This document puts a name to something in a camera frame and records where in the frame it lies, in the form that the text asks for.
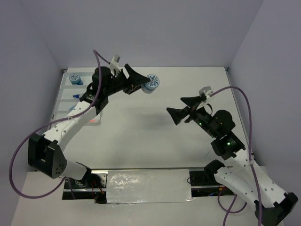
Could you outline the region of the blue paint jar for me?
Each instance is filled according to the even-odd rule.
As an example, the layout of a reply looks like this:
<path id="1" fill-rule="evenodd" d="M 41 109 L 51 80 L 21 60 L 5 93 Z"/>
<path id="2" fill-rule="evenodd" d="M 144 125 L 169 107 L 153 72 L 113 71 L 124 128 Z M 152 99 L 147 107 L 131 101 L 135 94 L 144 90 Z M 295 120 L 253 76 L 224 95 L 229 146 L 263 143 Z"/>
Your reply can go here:
<path id="1" fill-rule="evenodd" d="M 82 85 L 82 84 L 83 84 L 80 75 L 77 74 L 77 73 L 72 73 L 72 74 L 69 76 L 69 81 L 70 81 L 70 83 L 71 83 L 72 85 Z"/>
<path id="2" fill-rule="evenodd" d="M 154 74 L 147 75 L 147 78 L 149 78 L 150 81 L 142 85 L 142 91 L 146 94 L 150 94 L 159 87 L 160 80 L 159 77 Z"/>

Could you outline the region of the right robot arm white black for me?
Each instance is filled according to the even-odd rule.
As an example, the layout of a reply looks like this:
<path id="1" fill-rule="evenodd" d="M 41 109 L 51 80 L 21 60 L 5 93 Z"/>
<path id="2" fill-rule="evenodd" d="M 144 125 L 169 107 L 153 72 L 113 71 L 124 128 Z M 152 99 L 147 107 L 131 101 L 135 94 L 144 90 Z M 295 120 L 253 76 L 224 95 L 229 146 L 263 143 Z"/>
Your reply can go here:
<path id="1" fill-rule="evenodd" d="M 254 209 L 255 216 L 264 226 L 277 226 L 291 213 L 298 197 L 279 187 L 268 174 L 249 157 L 245 145 L 232 132 L 235 123 L 230 112 L 219 110 L 209 114 L 204 106 L 205 95 L 182 97 L 183 109 L 168 107 L 174 123 L 194 121 L 214 138 L 211 146 L 223 161 L 213 160 L 205 166 L 205 181 L 220 183 L 240 196 Z"/>

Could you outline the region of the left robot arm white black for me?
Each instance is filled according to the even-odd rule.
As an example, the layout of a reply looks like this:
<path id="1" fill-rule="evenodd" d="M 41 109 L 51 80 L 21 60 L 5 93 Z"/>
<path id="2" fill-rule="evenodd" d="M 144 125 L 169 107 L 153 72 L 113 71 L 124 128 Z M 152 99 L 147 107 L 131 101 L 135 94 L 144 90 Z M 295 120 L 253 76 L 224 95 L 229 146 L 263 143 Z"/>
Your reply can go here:
<path id="1" fill-rule="evenodd" d="M 95 69 L 92 81 L 74 109 L 63 120 L 42 135 L 34 133 L 29 138 L 28 164 L 51 178 L 72 178 L 82 188 L 91 185 L 96 175 L 79 162 L 69 161 L 63 151 L 72 138 L 108 104 L 108 97 L 123 91 L 132 94 L 150 79 L 125 65 L 122 69 L 101 66 Z"/>

